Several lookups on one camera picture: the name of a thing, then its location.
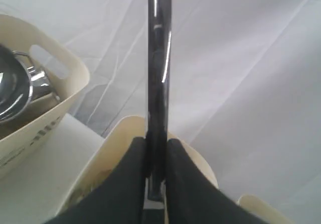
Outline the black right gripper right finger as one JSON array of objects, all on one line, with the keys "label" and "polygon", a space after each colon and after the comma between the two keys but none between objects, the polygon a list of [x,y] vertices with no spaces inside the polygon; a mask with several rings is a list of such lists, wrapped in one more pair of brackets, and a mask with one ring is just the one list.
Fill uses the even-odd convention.
[{"label": "black right gripper right finger", "polygon": [[170,223],[256,222],[211,184],[177,139],[167,143],[166,196]]}]

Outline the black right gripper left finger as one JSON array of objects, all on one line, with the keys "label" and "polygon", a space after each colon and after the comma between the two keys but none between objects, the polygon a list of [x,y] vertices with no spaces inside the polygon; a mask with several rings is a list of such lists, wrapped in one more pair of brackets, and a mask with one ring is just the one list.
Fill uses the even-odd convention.
[{"label": "black right gripper left finger", "polygon": [[50,223],[141,223],[147,145],[133,138],[128,150],[103,183]]}]

